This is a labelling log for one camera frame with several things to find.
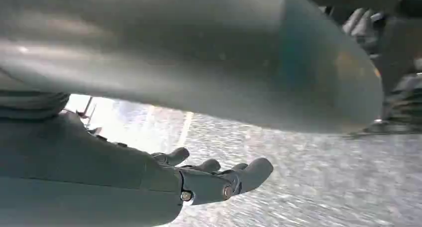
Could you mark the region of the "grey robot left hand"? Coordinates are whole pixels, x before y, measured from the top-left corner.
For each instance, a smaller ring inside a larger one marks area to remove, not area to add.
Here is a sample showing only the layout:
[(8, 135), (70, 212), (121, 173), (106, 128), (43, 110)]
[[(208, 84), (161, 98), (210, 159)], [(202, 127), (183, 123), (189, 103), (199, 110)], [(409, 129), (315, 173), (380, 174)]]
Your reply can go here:
[(371, 9), (356, 9), (342, 25), (349, 35), (370, 57), (379, 55), (379, 41), (385, 26), (385, 15)]

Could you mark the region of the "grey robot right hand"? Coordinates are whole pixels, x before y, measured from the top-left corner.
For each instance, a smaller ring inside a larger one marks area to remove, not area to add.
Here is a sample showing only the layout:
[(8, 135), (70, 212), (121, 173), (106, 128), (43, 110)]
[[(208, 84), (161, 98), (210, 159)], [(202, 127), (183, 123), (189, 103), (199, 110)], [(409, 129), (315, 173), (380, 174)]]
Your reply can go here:
[(0, 224), (153, 227), (261, 186), (90, 133), (71, 94), (307, 133), (381, 116), (381, 74), (310, 0), (0, 0)]

